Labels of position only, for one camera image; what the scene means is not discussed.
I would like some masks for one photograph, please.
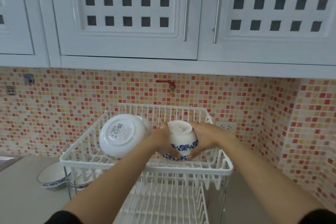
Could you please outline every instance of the black sleeve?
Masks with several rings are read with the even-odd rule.
[[[58,211],[54,213],[44,224],[82,224],[82,222],[72,213]]]
[[[326,209],[317,209],[308,213],[299,224],[335,224],[336,223],[336,214],[326,210]]]

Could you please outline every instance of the cabinet door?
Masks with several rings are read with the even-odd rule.
[[[202,0],[53,1],[62,55],[197,59]]]
[[[34,54],[24,0],[0,0],[0,54]]]
[[[203,0],[198,58],[336,65],[335,6],[335,0]]]

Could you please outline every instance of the square cutout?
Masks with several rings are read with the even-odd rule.
[[[160,17],[160,27],[161,28],[168,28],[168,26],[169,26],[169,18]]]
[[[307,0],[297,0],[295,10],[304,10]]]
[[[169,0],[160,0],[160,6],[168,7],[169,6]]]
[[[141,6],[151,6],[151,0],[141,0]]]
[[[254,10],[262,10],[264,9],[265,0],[254,0]]]
[[[151,18],[150,17],[141,17],[141,27],[150,27]]]
[[[233,9],[243,9],[243,8],[244,8],[244,0],[233,1]]]
[[[89,26],[97,26],[97,21],[96,21],[96,17],[93,15],[90,15],[87,17],[87,25]]]
[[[106,26],[114,26],[114,17],[113,16],[105,16],[105,25]]]
[[[230,30],[240,30],[242,20],[231,20]]]
[[[132,17],[123,17],[124,27],[132,27]]]
[[[132,0],[123,0],[123,6],[132,6]]]
[[[291,31],[300,31],[302,21],[292,21]]]
[[[327,8],[328,0],[318,0],[316,10],[325,10]]]
[[[280,30],[280,25],[281,25],[281,21],[272,21],[271,22],[271,27],[270,27],[270,31],[279,31]]]
[[[313,21],[313,24],[311,25],[311,32],[319,32],[321,28],[321,21]]]
[[[85,0],[86,5],[95,5],[95,0]]]
[[[286,0],[275,0],[274,10],[283,10]]]
[[[250,30],[259,30],[260,29],[260,23],[261,23],[261,21],[259,21],[259,20],[252,20]]]
[[[113,0],[104,0],[105,6],[113,6]]]

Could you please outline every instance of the forearm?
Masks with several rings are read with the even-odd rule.
[[[296,224],[308,212],[324,208],[310,193],[243,145],[235,136],[221,139],[219,146],[235,163],[255,196],[277,223]]]
[[[111,224],[154,152],[149,138],[143,140],[63,210],[75,214],[84,224]]]

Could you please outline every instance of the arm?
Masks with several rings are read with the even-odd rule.
[[[191,125],[199,146],[191,152],[190,159],[203,150],[221,147],[274,222],[296,224],[310,211],[324,209],[309,192],[247,148],[234,134],[212,124],[191,122]]]
[[[181,157],[170,145],[166,123],[76,195],[62,210],[73,213],[83,224],[111,224],[156,151]]]

